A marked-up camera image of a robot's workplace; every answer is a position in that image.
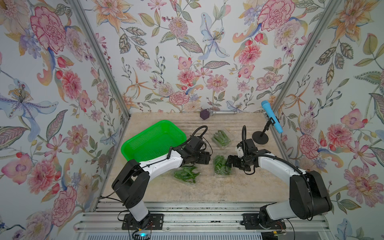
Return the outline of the clear pepper clamshell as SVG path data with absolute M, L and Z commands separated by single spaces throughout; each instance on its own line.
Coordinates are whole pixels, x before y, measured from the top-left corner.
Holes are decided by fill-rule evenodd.
M 217 130 L 212 136 L 212 141 L 222 149 L 230 146 L 233 140 L 234 136 L 226 129 Z
M 232 174 L 232 168 L 226 165 L 227 159 L 222 155 L 214 158 L 214 172 L 220 176 L 229 176 Z
M 172 173 L 176 180 L 191 186 L 196 185 L 200 174 L 196 166 L 183 166 Z

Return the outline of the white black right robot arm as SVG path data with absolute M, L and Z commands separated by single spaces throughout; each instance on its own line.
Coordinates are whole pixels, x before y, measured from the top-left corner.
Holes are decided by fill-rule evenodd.
M 300 169 L 268 150 L 259 150 L 251 139 L 237 145 L 237 154 L 228 156 L 226 166 L 242 170 L 246 175 L 255 174 L 256 169 L 261 168 L 288 184 L 287 201 L 260 208 L 256 222 L 263 228 L 269 228 L 283 219 L 310 221 L 314 216 L 327 213 L 333 208 L 319 172 Z

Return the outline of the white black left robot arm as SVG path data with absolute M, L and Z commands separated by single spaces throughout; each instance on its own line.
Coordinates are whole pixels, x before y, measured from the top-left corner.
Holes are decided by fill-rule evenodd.
M 181 167 L 209 164 L 212 154 L 207 152 L 206 148 L 204 137 L 191 136 L 184 143 L 170 147 L 168 153 L 153 160 L 141 163 L 130 160 L 112 183 L 113 193 L 118 196 L 136 223 L 147 224 L 150 212 L 143 198 L 150 181 Z

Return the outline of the black microphone stand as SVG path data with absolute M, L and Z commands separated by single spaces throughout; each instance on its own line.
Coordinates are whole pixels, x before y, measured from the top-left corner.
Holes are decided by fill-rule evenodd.
M 274 124 L 275 121 L 273 120 L 273 118 L 269 118 L 262 131 L 256 131 L 253 133 L 253 141 L 259 145 L 265 145 L 266 143 L 268 143 L 269 137 L 266 132 L 269 130 L 270 126 L 273 126 Z

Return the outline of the purple foam microphone cube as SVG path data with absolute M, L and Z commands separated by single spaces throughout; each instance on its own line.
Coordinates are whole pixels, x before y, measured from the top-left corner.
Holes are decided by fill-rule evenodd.
M 210 111 L 209 110 L 205 109 L 205 110 L 200 111 L 200 118 L 202 120 L 207 120 L 209 117 L 210 117 Z

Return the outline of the green plastic basket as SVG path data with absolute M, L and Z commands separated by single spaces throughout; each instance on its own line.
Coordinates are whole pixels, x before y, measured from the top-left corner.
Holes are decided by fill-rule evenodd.
M 153 160 L 187 140 L 186 134 L 174 123 L 162 120 L 123 143 L 121 153 L 127 161 L 138 163 Z

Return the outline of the blue microphone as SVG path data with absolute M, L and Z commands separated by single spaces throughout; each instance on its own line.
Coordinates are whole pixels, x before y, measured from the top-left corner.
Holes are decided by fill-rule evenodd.
M 272 123 L 279 134 L 283 133 L 283 128 L 280 125 L 278 118 L 276 117 L 274 111 L 272 110 L 271 104 L 268 101 L 262 101 L 262 108 L 265 110 L 269 119 L 272 119 Z

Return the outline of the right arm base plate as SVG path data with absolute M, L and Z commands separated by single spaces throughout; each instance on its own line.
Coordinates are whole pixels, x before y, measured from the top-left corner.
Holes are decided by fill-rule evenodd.
M 285 230 L 286 224 L 284 220 L 271 220 L 268 216 L 259 213 L 242 214 L 243 220 L 240 225 L 244 226 L 246 230 Z

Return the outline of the aluminium rail frame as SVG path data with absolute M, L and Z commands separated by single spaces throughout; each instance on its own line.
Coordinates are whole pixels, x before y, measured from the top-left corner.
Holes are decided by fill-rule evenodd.
M 241 225 L 244 214 L 255 214 L 264 202 L 146 202 L 152 214 L 164 216 L 160 234 L 176 233 L 254 233 Z M 119 203 L 102 200 L 92 212 L 81 216 L 75 224 L 74 240 L 86 240 L 92 234 L 120 235 L 128 239 L 130 231 L 122 230 L 121 219 L 126 209 Z M 334 239 L 327 221 L 316 216 L 312 221 L 290 219 L 282 239 Z

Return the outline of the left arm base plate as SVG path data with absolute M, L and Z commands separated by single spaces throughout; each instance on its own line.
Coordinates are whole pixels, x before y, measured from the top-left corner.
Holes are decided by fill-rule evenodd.
M 122 223 L 122 230 L 162 230 L 164 214 L 149 213 L 143 220 L 137 221 L 132 214 L 126 214 Z

